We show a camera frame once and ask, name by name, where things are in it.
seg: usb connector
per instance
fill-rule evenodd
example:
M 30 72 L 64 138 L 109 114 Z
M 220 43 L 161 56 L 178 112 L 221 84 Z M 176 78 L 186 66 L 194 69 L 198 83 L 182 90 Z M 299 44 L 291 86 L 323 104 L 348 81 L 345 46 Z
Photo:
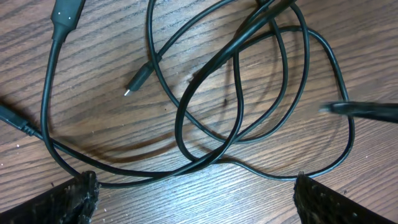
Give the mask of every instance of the usb connector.
M 77 27 L 85 0 L 56 0 L 51 20 L 54 24 L 53 40 L 65 41 L 70 31 Z
M 29 136 L 32 136 L 35 133 L 35 129 L 28 120 L 19 116 L 17 113 L 13 112 L 13 110 L 4 105 L 0 105 L 0 120 L 20 131 L 23 131 Z
M 157 55 L 157 61 L 161 61 L 162 57 Z M 129 84 L 126 86 L 126 93 L 124 96 L 127 96 L 131 91 L 138 91 L 140 87 L 144 84 L 144 82 L 148 79 L 149 75 L 154 72 L 155 68 L 152 61 L 148 61 L 145 63 L 136 73 L 136 75 L 130 80 Z

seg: wood grain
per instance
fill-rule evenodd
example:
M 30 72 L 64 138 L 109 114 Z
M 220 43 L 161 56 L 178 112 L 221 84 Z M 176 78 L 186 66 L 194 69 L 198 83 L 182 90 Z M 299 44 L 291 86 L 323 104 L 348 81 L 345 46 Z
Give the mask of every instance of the wood grain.
M 154 12 L 156 49 L 189 18 L 215 0 L 159 0 Z M 297 1 L 309 27 L 333 47 L 351 99 L 398 101 L 398 2 L 393 0 Z M 227 41 L 255 1 L 236 1 L 200 21 L 164 55 L 160 66 L 177 97 L 192 74 Z M 80 152 L 116 167 L 170 170 L 187 163 L 174 143 L 176 108 L 155 75 L 130 97 L 124 85 L 147 61 L 144 22 L 147 1 L 87 1 L 78 28 L 61 51 L 51 103 L 52 135 Z M 51 45 L 50 0 L 0 1 L 0 102 L 39 123 L 40 98 Z M 280 26 L 298 24 L 289 9 Z M 273 127 L 293 101 L 303 67 L 301 34 L 283 34 L 289 58 L 289 87 L 281 106 L 251 136 Z M 310 172 L 334 161 L 345 147 L 344 118 L 318 113 L 337 100 L 333 72 L 311 39 L 308 82 L 297 109 L 270 138 L 227 151 L 273 174 Z M 282 65 L 275 39 L 241 53 L 244 126 L 275 100 Z M 189 106 L 212 130 L 227 135 L 236 116 L 231 63 L 200 87 Z M 214 149 L 188 121 L 184 135 L 195 155 Z M 349 158 L 318 177 L 322 184 L 398 222 L 398 126 L 356 119 Z M 63 157 L 79 171 L 94 170 L 104 182 L 121 177 Z M 0 123 L 0 212 L 70 178 L 44 144 Z M 101 190 L 93 223 L 299 223 L 292 182 L 260 178 L 233 165 L 214 165 L 144 187 Z

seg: black cable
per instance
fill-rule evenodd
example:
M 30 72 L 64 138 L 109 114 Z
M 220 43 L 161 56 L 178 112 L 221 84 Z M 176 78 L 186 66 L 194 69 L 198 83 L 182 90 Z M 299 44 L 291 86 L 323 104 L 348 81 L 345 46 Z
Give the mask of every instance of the black cable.
M 58 0 L 57 2 L 63 2 L 64 4 L 68 4 L 68 1 L 66 0 Z M 63 167 L 67 172 L 69 172 L 71 175 L 77 175 L 78 172 L 70 167 L 58 154 L 58 152 L 55 150 L 54 147 L 57 149 L 71 155 L 74 158 L 77 158 L 89 165 L 92 165 L 94 167 L 97 167 L 99 169 L 102 169 L 107 172 L 111 172 L 114 174 L 119 174 L 119 175 L 128 175 L 128 176 L 136 176 L 136 177 L 149 177 L 148 179 L 145 180 L 140 180 L 140 181 L 135 181 L 135 182 L 128 182 L 128 183 L 101 183 L 102 187 L 105 188 L 124 188 L 124 187 L 133 187 L 133 186 L 139 186 L 139 185 L 144 185 L 144 184 L 149 184 L 153 182 L 157 182 L 160 180 L 164 180 L 166 178 L 169 178 L 171 176 L 175 175 L 184 175 L 184 174 L 189 174 L 195 171 L 198 171 L 200 169 L 204 169 L 205 167 L 211 165 L 211 164 L 224 164 L 224 163 L 231 163 L 231 164 L 236 164 L 238 166 L 241 166 L 257 175 L 260 175 L 262 177 L 268 178 L 268 179 L 273 179 L 273 180 L 295 180 L 296 176 L 277 176 L 277 175 L 272 175 L 272 174 L 266 174 L 264 172 L 261 172 L 241 161 L 238 161 L 236 159 L 230 159 L 230 158 L 222 158 L 223 154 L 226 152 L 226 150 L 230 147 L 232 144 L 244 144 L 244 143 L 250 143 L 254 141 L 260 141 L 261 139 L 264 139 L 274 132 L 276 132 L 290 117 L 292 114 L 294 108 L 296 107 L 297 103 L 300 100 L 300 97 L 304 91 L 305 83 L 307 81 L 308 77 L 308 69 L 309 69 L 309 61 L 310 61 L 310 49 L 309 49 L 309 35 L 314 37 L 315 39 L 318 40 L 318 42 L 322 45 L 324 48 L 329 61 L 331 63 L 331 66 L 333 67 L 333 71 L 335 73 L 335 78 L 337 81 L 337 84 L 339 86 L 339 90 L 341 93 L 341 97 L 343 100 L 348 101 L 348 94 L 346 91 L 346 87 L 343 81 L 343 76 L 341 74 L 340 68 L 338 66 L 338 63 L 336 61 L 336 57 L 327 43 L 327 41 L 317 32 L 314 30 L 311 30 L 307 27 L 305 24 L 304 17 L 300 11 L 300 9 L 294 4 L 295 0 L 281 0 L 278 4 L 276 4 L 274 7 L 268 9 L 269 5 L 274 2 L 274 0 L 270 1 L 258 1 L 259 5 L 256 10 L 254 10 L 241 24 L 241 26 L 237 29 L 235 36 L 233 39 L 226 44 L 209 62 L 206 63 L 202 67 L 202 69 L 195 75 L 193 80 L 190 82 L 189 86 L 185 90 L 182 98 L 180 101 L 176 99 L 176 97 L 173 95 L 171 92 L 168 84 L 166 83 L 162 71 L 159 67 L 159 62 L 162 60 L 162 56 L 166 51 L 175 43 L 175 41 L 184 33 L 186 32 L 192 25 L 194 25 L 196 22 L 198 22 L 200 19 L 204 18 L 207 16 L 209 13 L 219 9 L 220 7 L 224 6 L 225 4 L 228 4 L 234 0 L 223 0 L 220 1 L 212 6 L 210 6 L 208 9 L 205 9 L 203 12 L 199 13 L 197 16 L 195 16 L 193 19 L 188 21 L 183 27 L 181 27 L 167 42 L 166 44 L 161 48 L 159 53 L 156 53 L 155 48 L 154 48 L 154 41 L 153 41 L 153 35 L 152 35 L 152 14 L 155 6 L 155 0 L 149 0 L 148 3 L 148 8 L 147 8 L 147 21 L 146 21 L 146 32 L 147 32 L 147 43 L 149 46 L 149 53 L 151 57 L 151 61 L 147 62 L 144 66 L 144 68 L 140 69 L 140 72 L 136 74 L 137 77 L 134 77 L 136 81 L 131 81 L 129 85 L 132 85 L 131 87 L 132 91 L 137 90 L 145 81 L 145 79 L 152 73 L 153 70 L 155 70 L 160 84 L 162 85 L 163 89 L 165 90 L 166 94 L 169 96 L 171 99 L 172 103 L 174 103 L 177 107 L 177 114 L 176 114 L 176 119 L 175 119 L 175 137 L 177 141 L 177 145 L 180 148 L 182 154 L 187 158 L 190 159 L 191 162 L 182 166 L 181 168 L 178 168 L 173 171 L 165 171 L 165 172 L 147 172 L 147 171 L 136 171 L 136 170 L 126 170 L 126 169 L 119 169 L 115 168 L 106 164 L 103 164 L 99 161 L 96 161 L 88 156 L 85 156 L 77 151 L 74 151 L 73 149 L 70 149 L 69 147 L 57 142 L 56 140 L 53 140 L 49 136 L 49 131 L 48 131 L 48 107 L 49 107 L 49 99 L 50 99 L 50 94 L 51 94 L 51 88 L 52 88 L 52 80 L 53 76 L 55 73 L 55 67 L 57 64 L 57 59 L 58 55 L 60 52 L 60 48 L 62 45 L 62 42 L 65 40 L 66 35 L 73 30 L 76 25 L 77 25 L 77 20 L 78 17 L 80 16 L 80 12 L 83 8 L 81 4 L 84 4 L 84 1 L 79 1 L 79 0 L 74 0 L 79 2 L 80 8 L 73 8 L 75 11 L 75 17 L 72 19 L 73 23 L 68 24 L 67 22 L 68 19 L 65 17 L 58 18 L 57 17 L 57 3 L 56 6 L 54 7 L 53 11 L 53 16 L 52 20 L 54 22 L 54 27 L 56 30 L 56 33 L 53 36 L 54 42 L 53 46 L 50 52 L 50 57 L 49 57 L 49 64 L 47 68 L 47 74 L 45 78 L 45 85 L 44 85 L 44 91 L 43 91 L 43 99 L 42 99 L 42 111 L 41 111 L 41 116 L 40 116 L 40 127 L 41 131 L 37 131 L 35 128 L 33 128 L 33 125 L 31 125 L 28 121 L 25 119 L 19 117 L 11 111 L 8 108 L 2 108 L 0 106 L 0 115 L 6 114 L 7 116 L 0 116 L 0 119 L 3 121 L 7 122 L 8 124 L 13 125 L 14 127 L 20 129 L 21 131 L 34 135 L 37 138 L 41 139 L 44 141 L 47 149 L 49 150 L 51 156 L 55 159 L 56 162 L 60 164 L 61 167 Z M 274 18 L 278 14 L 280 14 L 282 11 L 284 11 L 286 8 L 291 7 L 294 13 L 297 15 L 298 21 L 300 22 L 300 26 L 288 26 L 288 27 L 278 27 Z M 252 37 L 252 35 L 259 30 L 261 27 L 263 27 L 265 24 L 268 22 L 271 23 L 271 31 L 264 32 L 258 36 Z M 287 54 L 285 51 L 284 43 L 282 40 L 281 33 L 284 32 L 302 32 L 303 33 L 303 39 L 304 39 L 304 69 L 303 69 L 303 76 L 302 80 L 300 82 L 300 86 L 298 89 L 298 92 L 296 94 L 296 97 L 284 115 L 284 117 L 279 121 L 275 127 L 273 127 L 270 131 L 268 131 L 265 134 L 259 135 L 254 138 L 246 138 L 245 135 L 252 131 L 256 126 L 261 124 L 266 118 L 268 118 L 272 112 L 278 107 L 280 102 L 282 101 L 284 94 L 287 89 L 287 80 L 288 80 L 288 65 L 287 65 Z M 282 65 L 283 65 L 283 79 L 282 79 L 282 86 L 279 92 L 278 97 L 276 98 L 275 102 L 272 104 L 272 106 L 259 118 L 257 119 L 254 123 L 249 125 L 247 128 L 239 132 L 239 129 L 242 125 L 243 122 L 243 111 L 244 111 L 244 100 L 243 100 L 243 91 L 241 87 L 241 78 L 240 78 L 240 72 L 239 72 L 239 53 L 240 51 L 252 46 L 255 43 L 258 43 L 261 40 L 264 40 L 266 38 L 270 38 L 272 36 L 276 36 L 276 39 L 278 41 L 279 49 L 282 55 Z M 218 134 L 213 134 L 212 131 L 204 127 L 199 121 L 197 121 L 191 114 L 187 112 L 187 106 L 189 104 L 190 99 L 194 95 L 196 89 L 201 85 L 201 83 L 205 80 L 205 78 L 210 75 L 212 72 L 214 72 L 216 69 L 220 68 L 222 64 L 224 64 L 227 60 L 230 58 L 233 58 L 233 67 L 234 67 L 234 82 L 235 82 L 235 89 L 236 89 L 236 97 L 237 97 L 237 102 L 238 102 L 238 108 L 237 108 L 237 117 L 236 121 L 234 123 L 234 126 L 229 134 L 229 136 L 225 139 L 221 137 Z M 183 127 L 183 119 L 184 116 L 186 116 L 196 127 L 201 129 L 204 133 L 212 137 L 213 139 L 216 139 L 223 144 L 215 149 L 214 151 L 208 153 L 207 155 L 201 157 L 201 158 L 196 158 L 194 157 L 188 149 L 185 147 L 185 144 L 182 139 L 182 127 Z M 340 165 L 348 156 L 354 142 L 354 121 L 352 118 L 348 118 L 348 123 L 349 123 L 349 138 L 348 138 L 348 143 L 337 160 L 335 160 L 332 164 L 328 165 L 327 167 L 320 169 L 315 172 L 311 172 L 307 174 L 310 177 L 315 177 L 321 174 L 324 174 L 326 172 L 331 171 L 334 169 L 336 166 Z

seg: black plastic object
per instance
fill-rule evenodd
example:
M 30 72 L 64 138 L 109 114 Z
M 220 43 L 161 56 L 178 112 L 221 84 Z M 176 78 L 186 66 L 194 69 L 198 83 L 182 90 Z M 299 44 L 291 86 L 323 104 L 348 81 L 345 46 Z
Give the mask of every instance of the black plastic object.
M 32 136 L 34 129 L 30 127 L 28 120 L 19 116 L 4 105 L 0 105 L 0 120 L 13 126 L 14 128 L 25 132 L 29 136 Z
M 157 56 L 157 61 L 161 61 L 162 57 L 160 55 Z M 151 61 L 145 63 L 136 73 L 136 75 L 132 78 L 132 80 L 127 84 L 127 90 L 129 91 L 137 91 L 140 89 L 142 84 L 148 79 L 149 75 L 154 72 L 155 68 Z
M 70 3 L 67 8 L 74 8 L 76 11 L 79 11 L 79 7 L 81 6 L 82 2 L 78 1 L 75 4 L 75 1 L 66 1 L 66 0 L 58 0 L 62 1 L 62 4 Z M 25 125 L 25 127 L 32 127 L 30 129 L 24 129 L 26 133 L 33 134 L 35 137 L 43 140 L 46 145 L 46 148 L 49 150 L 50 155 L 54 158 L 54 160 L 67 172 L 69 172 L 72 176 L 80 175 L 78 171 L 76 171 L 72 166 L 70 166 L 59 153 L 55 150 L 58 148 L 59 150 L 66 152 L 67 154 L 81 160 L 89 165 L 97 167 L 99 169 L 103 169 L 106 172 L 111 172 L 113 174 L 121 174 L 121 175 L 128 175 L 128 176 L 135 176 L 135 177 L 148 177 L 147 179 L 137 180 L 132 182 L 126 183 L 106 183 L 100 182 L 102 188 L 108 189 L 118 189 L 118 188 L 127 188 L 127 187 L 137 187 L 141 185 L 151 184 L 157 181 L 161 181 L 167 179 L 172 176 L 176 175 L 185 175 L 191 174 L 198 170 L 204 169 L 212 164 L 235 164 L 242 168 L 247 169 L 248 171 L 259 175 L 261 177 L 272 179 L 272 180 L 281 180 L 281 181 L 295 181 L 297 176 L 296 175 L 274 175 L 268 174 L 263 172 L 259 169 L 251 167 L 250 165 L 239 161 L 237 159 L 233 159 L 230 157 L 223 157 L 224 153 L 228 150 L 230 145 L 232 144 L 248 144 L 251 142 L 261 141 L 265 138 L 268 138 L 270 135 L 274 134 L 276 131 L 282 127 L 285 122 L 289 119 L 290 115 L 293 113 L 295 107 L 299 103 L 299 100 L 303 94 L 305 84 L 308 78 L 308 71 L 310 66 L 310 42 L 309 36 L 314 37 L 323 47 L 325 50 L 328 59 L 333 67 L 333 71 L 335 73 L 336 82 L 338 84 L 338 88 L 341 94 L 341 97 L 344 101 L 349 101 L 347 89 L 344 84 L 343 76 L 341 74 L 341 70 L 338 66 L 336 57 L 327 43 L 327 41 L 316 31 L 311 30 L 307 27 L 305 23 L 305 19 L 303 14 L 301 13 L 299 7 L 294 4 L 295 0 L 281 0 L 277 4 L 275 4 L 272 8 L 269 9 L 269 6 L 274 2 L 274 0 L 263 0 L 259 1 L 259 5 L 255 10 L 248 15 L 248 17 L 242 22 L 242 24 L 238 27 L 236 31 L 236 35 L 232 40 L 228 42 L 228 44 L 223 47 L 213 58 L 208 61 L 196 75 L 193 77 L 193 80 L 188 85 L 187 89 L 184 91 L 183 97 L 181 97 L 181 101 L 179 101 L 174 94 L 172 93 L 170 86 L 165 81 L 165 77 L 162 74 L 162 71 L 159 67 L 159 61 L 157 60 L 159 57 L 164 55 L 166 51 L 176 42 L 178 38 L 181 37 L 192 25 L 200 21 L 202 18 L 207 16 L 209 13 L 219 9 L 222 6 L 225 6 L 228 3 L 233 2 L 234 0 L 221 0 L 212 6 L 208 7 L 201 13 L 194 16 L 190 19 L 187 23 L 185 23 L 171 38 L 165 43 L 165 45 L 159 50 L 159 52 L 155 51 L 154 46 L 154 38 L 152 32 L 152 20 L 153 20 L 153 11 L 155 8 L 155 0 L 149 0 L 148 8 L 147 8 L 147 21 L 146 21 L 146 36 L 147 36 L 147 43 L 149 47 L 150 58 L 152 62 L 152 66 L 159 78 L 160 84 L 164 89 L 167 96 L 170 98 L 172 103 L 178 108 L 177 115 L 176 115 L 176 122 L 175 122 L 175 136 L 177 140 L 178 148 L 180 149 L 181 153 L 187 158 L 190 159 L 190 163 L 186 163 L 185 165 L 179 167 L 175 170 L 170 171 L 160 171 L 160 172 L 152 172 L 152 171 L 144 171 L 144 170 L 127 170 L 127 169 L 120 169 L 117 167 L 112 167 L 107 164 L 103 164 L 100 161 L 96 161 L 90 157 L 85 156 L 78 151 L 75 151 L 66 145 L 57 142 L 56 140 L 50 137 L 49 131 L 49 105 L 50 105 L 50 97 L 51 97 L 51 90 L 52 90 L 52 81 L 55 75 L 55 69 L 58 61 L 58 56 L 61 50 L 62 42 L 59 40 L 54 39 L 52 48 L 50 50 L 49 55 L 49 63 L 47 65 L 47 72 L 45 76 L 44 82 L 44 89 L 43 89 L 43 97 L 42 97 L 42 106 L 40 112 L 40 131 L 38 128 L 34 127 L 33 125 Z M 275 22 L 275 16 L 283 12 L 285 9 L 290 7 L 294 13 L 296 14 L 298 21 L 300 23 L 299 26 L 286 26 L 286 27 L 278 27 Z M 270 22 L 271 30 L 267 32 L 263 32 L 261 34 L 252 37 L 261 27 L 266 25 Z M 55 29 L 64 29 L 63 24 L 60 22 L 54 23 L 56 27 Z M 281 120 L 268 132 L 258 134 L 253 137 L 246 137 L 251 131 L 253 131 L 257 126 L 263 123 L 280 105 L 280 102 L 284 98 L 287 84 L 288 84 L 288 64 L 287 64 L 287 53 L 284 47 L 284 42 L 282 40 L 281 33 L 284 32 L 301 32 L 303 34 L 303 43 L 304 43 L 304 66 L 303 66 L 303 73 L 302 78 L 300 81 L 300 86 L 298 88 L 297 94 L 290 105 L 289 109 L 286 111 L 285 115 L 281 118 Z M 282 86 L 280 88 L 280 92 L 278 97 L 275 99 L 275 102 L 271 105 L 270 108 L 264 110 L 264 113 L 252 124 L 245 127 L 243 130 L 240 130 L 241 125 L 243 123 L 243 114 L 244 114 L 244 97 L 243 97 L 243 90 L 242 90 L 242 83 L 241 83 L 241 75 L 239 69 L 239 53 L 258 43 L 261 40 L 271 38 L 272 36 L 276 36 L 278 41 L 279 50 L 282 56 L 282 65 L 283 65 L 283 72 L 282 72 Z M 217 68 L 219 68 L 222 64 L 224 64 L 227 60 L 233 58 L 233 73 L 234 73 L 234 85 L 236 89 L 236 99 L 238 102 L 237 108 L 237 117 L 235 120 L 234 127 L 232 128 L 231 132 L 229 133 L 227 138 L 224 138 L 222 135 L 214 133 L 212 130 L 208 129 L 205 125 L 201 124 L 196 118 L 192 116 L 187 111 L 187 106 L 192 99 L 192 96 L 195 94 L 196 90 L 199 86 L 203 83 L 204 79 L 208 77 L 211 73 L 213 73 Z M 150 68 L 147 67 L 144 69 L 145 74 L 148 74 Z M 205 134 L 209 135 L 213 139 L 222 142 L 223 144 L 215 149 L 214 151 L 209 152 L 207 155 L 196 158 L 191 152 L 187 149 L 184 141 L 183 141 L 183 117 L 186 116 L 198 129 L 203 131 Z M 348 117 L 348 142 L 344 151 L 341 155 L 336 158 L 328 166 L 308 173 L 309 177 L 316 177 L 318 175 L 325 174 L 335 167 L 340 165 L 349 155 L 355 137 L 355 128 L 354 128 L 354 121 L 352 117 Z
M 317 181 L 299 174 L 294 203 L 303 224 L 393 224 Z
M 53 40 L 64 42 L 70 31 L 75 30 L 85 0 L 56 0 L 51 20 L 54 24 Z
M 398 103 L 332 102 L 323 105 L 322 110 L 352 117 L 398 123 Z
M 0 224 L 86 224 L 98 201 L 96 174 L 87 171 L 4 213 Z

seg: coiled cable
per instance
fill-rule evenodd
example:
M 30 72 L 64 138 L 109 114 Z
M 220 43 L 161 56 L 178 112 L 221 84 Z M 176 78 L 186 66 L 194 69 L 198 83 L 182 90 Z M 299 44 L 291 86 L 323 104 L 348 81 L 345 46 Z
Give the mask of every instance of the coiled cable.
M 220 7 L 233 2 L 233 0 L 223 0 L 220 1 L 208 9 L 205 9 L 203 12 L 199 13 L 193 19 L 188 21 L 183 27 L 181 27 L 161 48 L 159 52 L 155 51 L 154 41 L 153 41 L 153 33 L 152 33 L 152 15 L 155 7 L 155 0 L 149 0 L 148 8 L 147 8 L 147 20 L 146 20 L 146 32 L 147 32 L 147 44 L 149 46 L 149 53 L 151 57 L 151 62 L 154 66 L 154 70 L 156 72 L 157 77 L 159 78 L 160 84 L 162 85 L 164 91 L 169 96 L 172 103 L 177 106 L 177 114 L 175 119 L 175 138 L 177 142 L 177 146 L 180 149 L 181 153 L 189 160 L 190 163 L 185 164 L 184 166 L 172 170 L 172 171 L 165 171 L 165 172 L 148 172 L 148 171 L 137 171 L 137 170 L 126 170 L 126 169 L 119 169 L 115 168 L 106 164 L 103 164 L 99 161 L 96 161 L 90 157 L 87 157 L 69 147 L 53 140 L 50 138 L 49 130 L 48 130 L 48 107 L 49 107 L 49 99 L 51 95 L 51 88 L 52 88 L 52 80 L 55 74 L 55 67 L 57 64 L 58 55 L 62 46 L 62 42 L 54 40 L 52 49 L 50 51 L 49 57 L 49 64 L 47 67 L 47 74 L 45 79 L 44 91 L 43 91 L 43 98 L 42 98 L 42 107 L 41 107 L 41 116 L 40 116 L 40 131 L 36 131 L 33 135 L 37 138 L 44 141 L 47 149 L 49 150 L 51 156 L 55 159 L 58 164 L 62 168 L 64 168 L 67 172 L 71 175 L 76 176 L 78 172 L 70 167 L 58 154 L 55 150 L 55 147 L 59 150 L 66 152 L 67 154 L 89 164 L 99 169 L 105 170 L 107 172 L 111 172 L 114 174 L 120 175 L 128 175 L 128 176 L 136 176 L 136 177 L 148 177 L 148 179 L 138 180 L 134 182 L 127 182 L 127 183 L 100 183 L 104 188 L 126 188 L 126 187 L 134 187 L 140 186 L 145 184 L 150 184 L 153 182 L 157 182 L 160 180 L 164 180 L 166 178 L 175 176 L 175 175 L 184 175 L 189 174 L 200 169 L 204 169 L 209 165 L 212 164 L 224 164 L 224 163 L 231 163 L 241 166 L 248 171 L 251 171 L 261 177 L 265 177 L 267 179 L 272 180 L 295 180 L 297 176 L 280 176 L 280 175 L 272 175 L 267 174 L 265 172 L 261 172 L 239 160 L 231 159 L 231 158 L 224 158 L 223 154 L 227 151 L 227 149 L 232 144 L 245 144 L 260 141 L 265 139 L 266 137 L 270 136 L 274 132 L 276 132 L 290 117 L 295 109 L 297 103 L 302 96 L 304 91 L 305 83 L 308 77 L 308 69 L 310 65 L 310 44 L 309 44 L 309 36 L 314 37 L 319 41 L 319 43 L 324 48 L 331 66 L 333 67 L 333 71 L 335 73 L 335 78 L 340 90 L 341 97 L 344 101 L 348 101 L 348 94 L 346 91 L 346 87 L 343 81 L 343 76 L 341 74 L 341 70 L 338 66 L 336 61 L 336 57 L 327 43 L 327 41 L 317 32 L 311 30 L 307 27 L 305 23 L 305 19 L 300 11 L 300 9 L 295 5 L 295 0 L 281 0 L 278 2 L 274 7 L 269 9 L 271 3 L 274 0 L 270 1 L 258 1 L 258 7 L 245 19 L 245 21 L 241 24 L 239 29 L 236 31 L 235 36 L 231 41 L 228 42 L 211 60 L 209 60 L 201 69 L 200 71 L 194 76 L 193 80 L 190 82 L 180 101 L 176 99 L 176 97 L 171 92 L 168 84 L 165 81 L 165 78 L 162 74 L 162 71 L 159 67 L 159 61 L 161 60 L 161 56 L 174 44 L 174 42 L 184 33 L 186 32 L 192 25 L 198 22 L 200 19 L 204 18 L 209 13 L 219 9 Z M 278 27 L 274 18 L 280 14 L 282 11 L 290 7 L 294 13 L 296 14 L 298 21 L 300 22 L 300 26 L 287 26 L 287 27 Z M 264 32 L 260 35 L 252 37 L 255 32 L 257 32 L 261 27 L 266 25 L 268 22 L 271 23 L 271 31 Z M 273 127 L 270 131 L 253 138 L 243 138 L 247 135 L 250 131 L 252 131 L 255 127 L 261 124 L 265 119 L 267 119 L 271 113 L 278 107 L 280 102 L 282 101 L 284 94 L 287 89 L 287 80 L 288 80 L 288 65 L 287 65 L 287 54 L 285 51 L 284 43 L 282 40 L 281 33 L 284 32 L 302 32 L 303 34 L 303 41 L 304 41 L 304 68 L 303 68 L 303 75 L 300 82 L 300 86 L 298 88 L 298 92 L 294 98 L 294 101 L 290 108 L 287 110 L 286 114 L 283 116 L 281 121 L 279 121 L 275 127 Z M 264 40 L 266 38 L 270 38 L 272 36 L 276 36 L 278 41 L 279 49 L 282 55 L 282 65 L 283 65 L 283 80 L 282 86 L 279 92 L 278 97 L 276 98 L 275 102 L 272 106 L 254 123 L 250 124 L 247 128 L 243 129 L 239 132 L 240 127 L 243 122 L 243 111 L 244 111 L 244 100 L 243 100 L 243 91 L 241 86 L 241 77 L 239 72 L 239 53 L 240 51 L 252 46 L 253 44 Z M 197 88 L 203 83 L 203 81 L 216 69 L 220 68 L 222 64 L 224 64 L 227 60 L 233 58 L 233 72 L 234 72 L 234 84 L 236 89 L 236 97 L 238 101 L 237 107 L 237 116 L 234 123 L 234 126 L 228 135 L 228 137 L 222 138 L 217 134 L 213 134 L 209 129 L 204 127 L 198 120 L 196 120 L 188 111 L 187 107 L 192 98 L 195 94 Z M 183 120 L 184 117 L 187 117 L 196 127 L 202 130 L 204 133 L 209 135 L 215 140 L 222 142 L 222 145 L 215 149 L 214 151 L 208 153 L 207 155 L 196 158 L 193 156 L 188 149 L 186 148 L 183 137 L 182 137 L 182 127 L 183 127 Z M 336 166 L 340 165 L 348 156 L 351 148 L 353 147 L 354 143 L 354 121 L 352 118 L 348 118 L 349 124 L 349 138 L 348 143 L 339 158 L 337 158 L 334 162 L 332 162 L 327 167 L 320 169 L 318 171 L 314 171 L 308 173 L 309 177 L 315 177 L 326 172 L 331 171 Z

